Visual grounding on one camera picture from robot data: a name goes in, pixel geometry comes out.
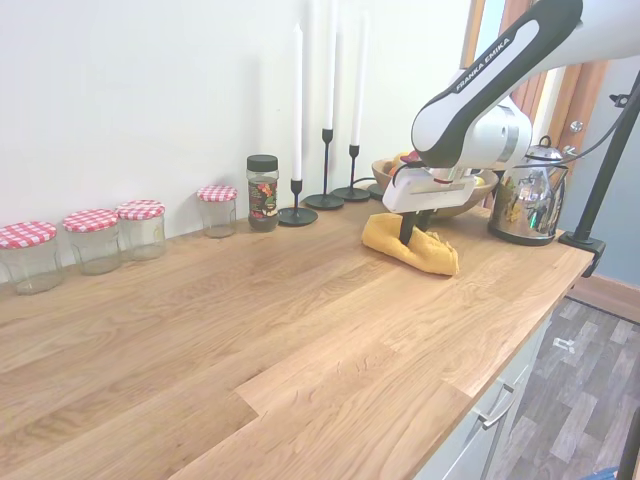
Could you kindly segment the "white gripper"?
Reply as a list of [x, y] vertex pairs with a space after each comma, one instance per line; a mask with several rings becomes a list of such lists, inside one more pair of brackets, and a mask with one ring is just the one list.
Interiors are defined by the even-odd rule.
[[442, 183], [426, 168], [403, 169], [389, 182], [382, 202], [390, 212], [403, 213], [399, 240], [407, 246], [416, 223], [416, 212], [422, 211], [419, 226], [428, 227], [433, 210], [463, 205], [475, 187], [473, 176]]

